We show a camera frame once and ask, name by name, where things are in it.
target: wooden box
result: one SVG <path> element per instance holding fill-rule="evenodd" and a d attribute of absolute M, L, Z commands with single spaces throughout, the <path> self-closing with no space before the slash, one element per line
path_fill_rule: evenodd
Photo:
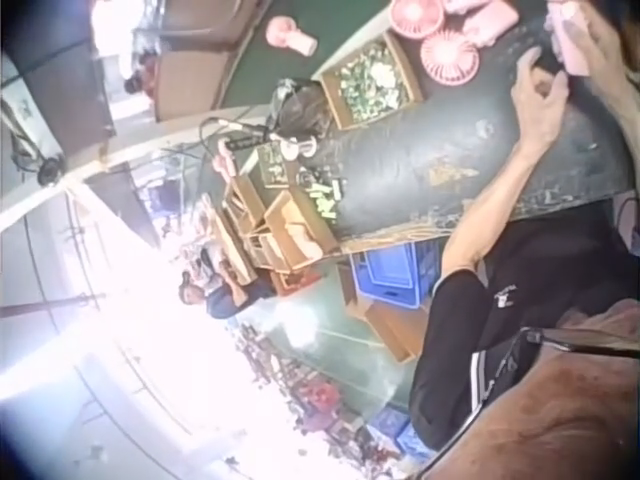
<path fill-rule="evenodd" d="M 248 175 L 231 179 L 225 192 L 224 205 L 241 235 L 249 235 L 262 221 L 265 213 L 264 203 Z"/>
<path fill-rule="evenodd" d="M 251 265 L 249 256 L 244 250 L 244 245 L 233 230 L 226 214 L 222 209 L 215 209 L 212 218 L 212 228 L 216 239 L 220 242 L 229 263 L 238 276 L 238 283 L 247 285 L 257 278 Z"/>
<path fill-rule="evenodd" d="M 264 220 L 268 233 L 272 235 L 265 241 L 273 239 L 276 245 L 272 244 L 272 249 L 279 250 L 277 253 L 282 254 L 291 271 L 304 268 L 315 260 L 308 258 L 289 235 L 286 228 L 288 223 L 304 225 L 309 236 L 318 243 L 324 255 L 333 252 L 339 246 L 311 199 L 299 187 L 292 186 L 280 192 L 265 212 Z"/>
<path fill-rule="evenodd" d="M 320 83 L 322 84 L 322 88 L 325 92 L 325 95 L 327 96 L 329 107 L 331 108 L 331 113 L 333 114 L 333 117 L 336 120 L 336 124 L 338 125 L 338 128 L 340 130 L 348 130 L 350 128 L 358 127 L 363 123 L 355 123 L 353 115 L 351 114 L 351 111 L 347 106 L 347 103 L 340 95 L 340 78 L 336 75 L 336 72 L 338 72 L 349 62 L 360 56 L 362 52 L 366 51 L 373 44 L 380 41 L 386 43 L 389 51 L 391 52 L 391 55 L 395 60 L 396 65 L 398 65 L 400 76 L 402 77 L 404 86 L 407 89 L 409 101 L 404 105 L 401 105 L 398 110 L 387 112 L 364 123 L 375 122 L 404 108 L 421 103 L 424 100 L 422 90 L 420 89 L 420 84 L 418 83 L 418 80 L 413 72 L 413 68 L 409 63 L 409 60 L 407 59 L 404 51 L 402 50 L 402 47 L 400 46 L 398 40 L 393 36 L 392 33 L 385 32 L 380 37 L 367 42 L 356 51 L 350 53 L 336 65 L 328 68 L 320 75 Z"/>

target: dark table surface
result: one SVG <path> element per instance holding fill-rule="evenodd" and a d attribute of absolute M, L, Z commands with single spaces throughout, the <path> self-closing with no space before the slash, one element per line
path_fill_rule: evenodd
<path fill-rule="evenodd" d="M 401 40 L 426 101 L 364 128 L 331 130 L 308 165 L 331 168 L 345 181 L 333 225 L 345 252 L 451 233 L 496 175 L 518 140 L 510 98 L 516 60 L 533 45 L 539 64 L 559 65 L 544 31 L 543 1 L 513 2 L 520 23 L 491 48 L 467 85 L 450 88 L 422 70 L 420 43 Z M 456 19 L 450 21 L 456 27 Z M 514 218 L 593 202 L 632 188 L 631 157 L 622 134 L 583 79 L 571 81 L 560 139 L 542 159 Z"/>

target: hand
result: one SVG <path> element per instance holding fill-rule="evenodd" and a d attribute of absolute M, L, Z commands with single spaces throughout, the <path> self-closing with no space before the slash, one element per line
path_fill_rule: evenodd
<path fill-rule="evenodd" d="M 564 72 L 551 75 L 534 67 L 542 50 L 533 47 L 518 60 L 511 98 L 520 126 L 520 146 L 539 153 L 538 160 L 560 134 L 569 87 Z"/>
<path fill-rule="evenodd" d="M 565 21 L 567 35 L 582 51 L 589 65 L 594 93 L 613 113 L 620 114 L 633 105 L 633 89 L 626 78 L 620 36 L 589 2 L 579 2 L 589 31 Z"/>

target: blue plastic crate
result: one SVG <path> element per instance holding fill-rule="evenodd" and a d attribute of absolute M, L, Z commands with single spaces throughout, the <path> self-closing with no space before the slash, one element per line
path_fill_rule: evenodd
<path fill-rule="evenodd" d="M 396 444 L 403 453 L 421 461 L 430 460 L 436 454 L 422 443 L 411 423 L 396 437 Z"/>
<path fill-rule="evenodd" d="M 372 266 L 368 263 L 366 254 L 352 255 L 351 266 L 353 269 L 353 277 L 358 291 L 367 297 L 391 303 L 403 308 L 416 309 L 422 304 L 422 301 L 433 290 L 438 277 L 440 275 L 440 243 L 436 241 L 419 242 L 416 244 L 403 245 L 405 259 L 402 260 L 410 266 L 411 272 L 405 279 L 407 287 L 398 286 L 400 283 L 399 275 L 404 267 L 400 267 L 394 273 L 395 275 L 386 275 L 387 278 L 395 276 L 396 285 L 379 285 L 376 284 L 371 275 Z M 399 250 L 394 248 L 391 256 L 398 257 Z M 376 258 L 380 259 L 384 253 L 378 253 Z"/>
<path fill-rule="evenodd" d="M 365 252 L 371 281 L 387 287 L 413 288 L 418 283 L 415 244 L 397 245 Z"/>
<path fill-rule="evenodd" d="M 409 416 L 391 407 L 384 407 L 367 422 L 371 435 L 377 440 L 386 438 L 395 442 L 406 426 L 409 424 Z"/>

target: pink handheld fan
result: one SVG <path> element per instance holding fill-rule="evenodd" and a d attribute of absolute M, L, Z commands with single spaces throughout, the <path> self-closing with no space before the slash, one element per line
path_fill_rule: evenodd
<path fill-rule="evenodd" d="M 480 68 L 480 54 L 476 47 L 452 30 L 427 38 L 420 49 L 420 59 L 427 75 L 450 87 L 467 83 Z"/>
<path fill-rule="evenodd" d="M 442 27 L 444 8 L 440 0 L 393 0 L 389 20 L 399 35 L 421 40 Z"/>
<path fill-rule="evenodd" d="M 587 59 L 569 38 L 564 28 L 564 21 L 570 21 L 578 28 L 587 30 L 587 20 L 580 10 L 580 5 L 578 2 L 548 1 L 547 6 L 555 37 L 554 43 L 559 50 L 559 57 L 564 62 L 564 69 L 571 75 L 589 76 Z"/>
<path fill-rule="evenodd" d="M 494 0 L 467 18 L 462 33 L 477 47 L 489 47 L 518 23 L 518 11 L 502 0 Z"/>
<path fill-rule="evenodd" d="M 269 20 L 266 37 L 272 47 L 290 48 L 305 57 L 313 55 L 318 47 L 318 41 L 300 30 L 291 17 L 278 16 Z"/>
<path fill-rule="evenodd" d="M 469 10 L 482 7 L 491 0 L 443 0 L 444 11 L 453 15 L 464 15 Z"/>

